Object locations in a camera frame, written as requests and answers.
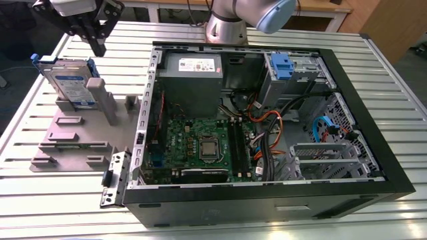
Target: metal bracket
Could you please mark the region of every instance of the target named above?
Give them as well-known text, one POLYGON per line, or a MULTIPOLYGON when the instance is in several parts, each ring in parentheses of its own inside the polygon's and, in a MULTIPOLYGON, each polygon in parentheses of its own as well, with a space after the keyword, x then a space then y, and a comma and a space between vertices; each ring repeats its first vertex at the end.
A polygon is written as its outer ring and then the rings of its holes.
POLYGON ((104 186, 99 204, 102 209, 124 208, 123 197, 127 187, 130 163, 131 154, 127 151, 112 155, 110 167, 102 179, 102 185, 104 186))

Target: red wire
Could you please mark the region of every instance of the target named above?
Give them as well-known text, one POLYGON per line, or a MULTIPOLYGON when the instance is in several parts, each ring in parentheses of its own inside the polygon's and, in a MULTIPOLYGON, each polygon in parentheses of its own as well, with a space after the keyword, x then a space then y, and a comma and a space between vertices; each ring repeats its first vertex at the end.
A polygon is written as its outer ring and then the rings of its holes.
POLYGON ((162 117, 163 117, 163 109, 166 106, 166 93, 162 92, 162 108, 160 108, 160 113, 159 113, 159 119, 158 119, 158 126, 155 127, 155 134, 154 134, 154 140, 158 137, 158 132, 159 132, 159 125, 160 125, 160 121, 162 121, 162 117))

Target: aluminum workbench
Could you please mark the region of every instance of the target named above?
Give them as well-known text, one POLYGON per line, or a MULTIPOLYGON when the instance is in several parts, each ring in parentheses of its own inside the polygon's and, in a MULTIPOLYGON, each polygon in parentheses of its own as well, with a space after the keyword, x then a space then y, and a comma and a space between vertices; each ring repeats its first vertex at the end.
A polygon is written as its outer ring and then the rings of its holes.
MULTIPOLYGON (((126 208, 100 209, 102 172, 30 171, 58 107, 42 76, 0 138, 0 238, 98 239, 421 239, 427 237, 427 110, 369 39, 358 34, 250 29, 252 45, 333 49, 417 192, 326 220, 147 229, 126 208)), ((144 92, 152 41, 203 42, 202 28, 120 22, 95 57, 116 98, 144 92)), ((92 56, 80 38, 63 37, 60 57, 92 56)))

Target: side panel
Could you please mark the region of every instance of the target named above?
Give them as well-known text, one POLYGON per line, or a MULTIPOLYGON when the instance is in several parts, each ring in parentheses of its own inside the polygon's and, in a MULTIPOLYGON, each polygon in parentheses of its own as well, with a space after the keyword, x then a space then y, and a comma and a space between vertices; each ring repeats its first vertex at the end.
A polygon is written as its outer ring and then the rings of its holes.
POLYGON ((222 201, 127 204, 142 224, 150 227, 199 226, 250 222, 280 222, 342 217, 377 202, 385 194, 263 198, 222 201))

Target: orange wire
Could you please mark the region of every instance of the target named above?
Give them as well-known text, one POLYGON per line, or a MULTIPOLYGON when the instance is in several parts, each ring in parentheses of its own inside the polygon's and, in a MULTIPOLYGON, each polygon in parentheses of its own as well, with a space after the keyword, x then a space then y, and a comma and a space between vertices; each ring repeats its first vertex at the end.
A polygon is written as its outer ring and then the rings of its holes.
POLYGON ((282 115, 280 115, 280 113, 279 113, 278 111, 272 110, 272 111, 266 112, 264 115, 263 115, 260 118, 254 118, 252 115, 251 115, 251 108, 252 108, 254 103, 255 103, 255 101, 256 101, 256 97, 258 97, 258 94, 255 95, 255 98, 254 98, 252 103, 251 103, 250 106, 247 107, 247 110, 248 110, 248 111, 247 111, 247 115, 248 115, 248 118, 251 119, 251 121, 255 122, 255 123, 262 122, 266 118, 268 118, 268 116, 270 116, 271 114, 275 114, 275 115, 278 116, 279 124, 280 124, 280 131, 279 131, 279 133, 278 133, 278 136, 276 136, 276 138, 275 138, 275 140, 274 140, 272 145, 270 146, 270 149, 274 149, 274 148, 278 146, 278 144, 279 144, 279 140, 280 140, 280 136, 282 136, 282 131, 283 131, 282 115))
MULTIPOLYGON (((271 153, 274 155, 279 155, 279 154, 286 154, 287 152, 286 151, 280 151, 280 150, 272 150, 271 153)), ((263 157, 263 154, 262 154, 262 151, 259 151, 255 156, 254 156, 254 160, 259 160, 260 158, 263 157)))
POLYGON ((345 127, 339 127, 343 131, 345 131, 345 133, 349 133, 349 130, 345 128, 345 127))

